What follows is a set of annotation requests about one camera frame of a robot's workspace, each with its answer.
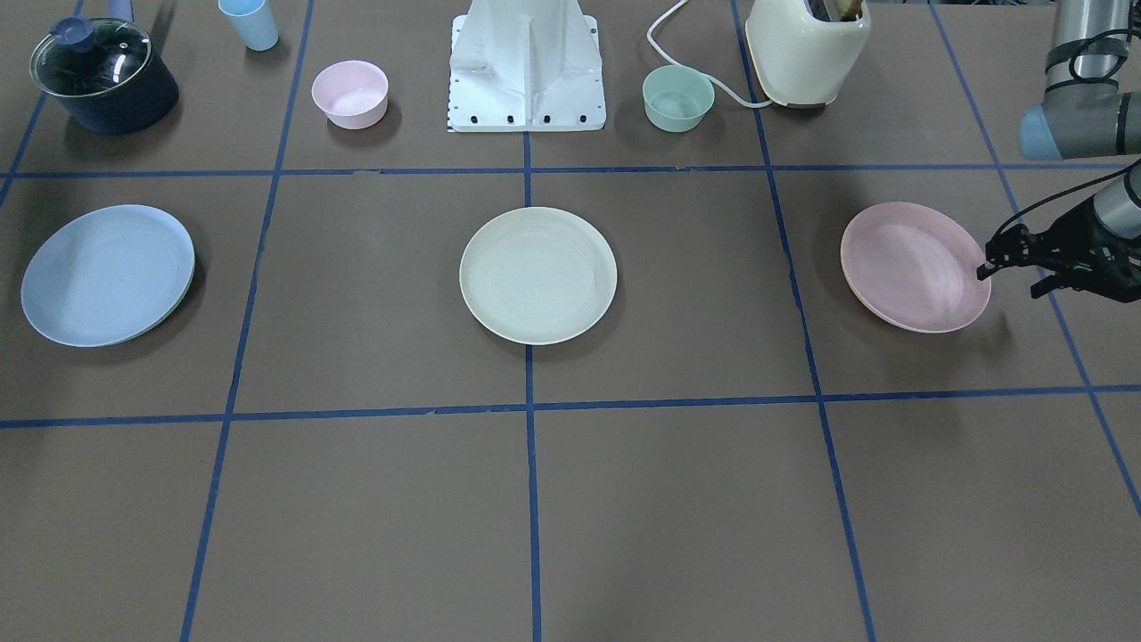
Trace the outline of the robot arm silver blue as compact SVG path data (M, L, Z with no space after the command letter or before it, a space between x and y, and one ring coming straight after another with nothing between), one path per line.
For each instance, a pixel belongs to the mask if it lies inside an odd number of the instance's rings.
M1118 73L1138 44L1136 1L1060 1L1053 44L1045 60L1047 86L1023 109L1023 159L1059 161L1136 157L1140 97L1120 90ZM1140 166L1136 162L1097 180L1089 195L1047 230L1030 231L1015 217L1001 224L984 247L976 276L1036 267L1045 276L1031 298L1059 289L1091 292L1117 303L1140 296Z

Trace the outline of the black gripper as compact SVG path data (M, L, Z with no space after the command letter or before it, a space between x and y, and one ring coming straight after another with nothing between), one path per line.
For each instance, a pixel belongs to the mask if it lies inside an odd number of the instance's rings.
M1047 276L1031 285L1031 298L1057 289L1091 292L1118 303L1136 303L1140 298L1138 239L1123 239L1109 231L1097 216L1093 196L1045 231L1031 233L1023 224L996 231L985 244L976 281L990 279L1009 267L1047 270Z

